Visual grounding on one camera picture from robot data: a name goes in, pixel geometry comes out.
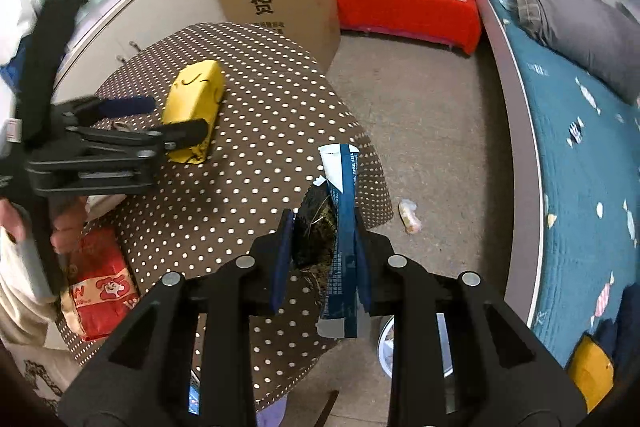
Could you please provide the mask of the person's left hand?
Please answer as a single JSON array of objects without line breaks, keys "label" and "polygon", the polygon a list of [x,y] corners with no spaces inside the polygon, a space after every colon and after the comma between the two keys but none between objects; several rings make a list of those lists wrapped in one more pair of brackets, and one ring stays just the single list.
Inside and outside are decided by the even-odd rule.
[{"label": "person's left hand", "polygon": [[[87,221],[86,202],[86,196],[77,197],[52,218],[50,241],[57,254],[69,254],[77,247],[82,229]],[[23,218],[17,209],[4,198],[1,199],[1,226],[14,243],[19,244],[26,241],[27,229]]]}]

